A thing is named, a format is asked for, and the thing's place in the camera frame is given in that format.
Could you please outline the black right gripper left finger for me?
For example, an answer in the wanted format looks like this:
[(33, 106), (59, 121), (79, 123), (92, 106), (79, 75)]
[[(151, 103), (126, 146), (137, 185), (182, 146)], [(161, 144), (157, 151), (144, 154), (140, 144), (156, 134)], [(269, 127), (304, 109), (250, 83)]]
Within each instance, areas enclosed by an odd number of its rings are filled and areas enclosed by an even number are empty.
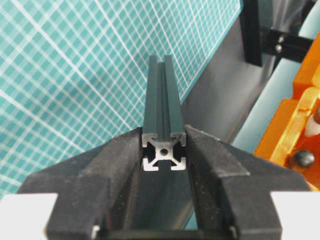
[(24, 180), (20, 194), (57, 194), (46, 227), (49, 239), (89, 240), (94, 226), (103, 231), (131, 228), (141, 134), (136, 128)]

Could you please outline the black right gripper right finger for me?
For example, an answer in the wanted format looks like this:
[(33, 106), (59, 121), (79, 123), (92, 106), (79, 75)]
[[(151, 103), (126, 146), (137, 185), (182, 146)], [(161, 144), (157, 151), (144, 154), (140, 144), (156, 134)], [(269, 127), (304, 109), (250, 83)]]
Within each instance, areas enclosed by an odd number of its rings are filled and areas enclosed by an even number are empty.
[(199, 229), (239, 240), (278, 240), (271, 192), (309, 191), (302, 175), (185, 126), (186, 158)]

